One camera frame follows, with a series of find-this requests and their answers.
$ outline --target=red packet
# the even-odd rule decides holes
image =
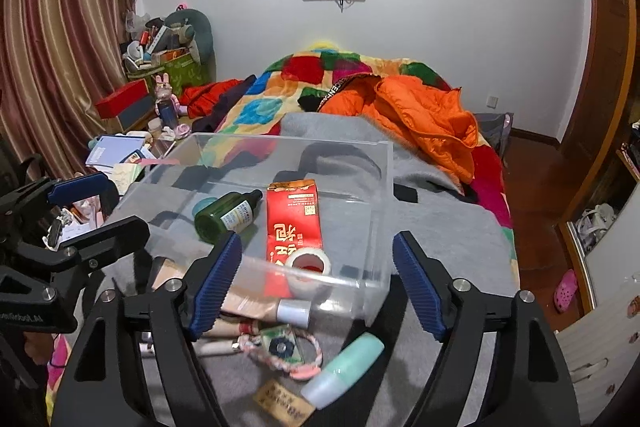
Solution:
[[[322,248],[316,182],[272,183],[267,187],[267,261],[283,266],[303,247]]]

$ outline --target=wooden door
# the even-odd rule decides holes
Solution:
[[[582,178],[602,164],[620,123],[633,68],[635,18],[635,0],[592,0],[587,63],[561,146]]]

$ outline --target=striped curtain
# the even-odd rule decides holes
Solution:
[[[94,103],[125,82],[119,43],[135,0],[1,1],[2,133],[18,158],[38,152],[70,178],[104,131]]]

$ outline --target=plastic box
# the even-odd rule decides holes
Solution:
[[[262,190],[254,223],[241,233],[243,256],[234,284],[263,291],[281,274],[292,298],[370,325],[388,293],[393,197],[390,142],[343,142],[282,136],[196,133],[168,153],[180,165],[157,166],[132,184],[113,217],[138,215],[149,223],[147,250],[189,264],[212,246],[199,240],[193,206],[203,198]],[[316,180],[330,275],[277,266],[266,260],[266,189],[278,175]]]

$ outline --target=orange puffer jacket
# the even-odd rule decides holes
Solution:
[[[474,177],[471,151],[478,144],[478,122],[462,109],[460,90],[425,86],[399,74],[354,77],[322,104],[319,112],[363,115],[409,147],[422,150],[456,183]]]

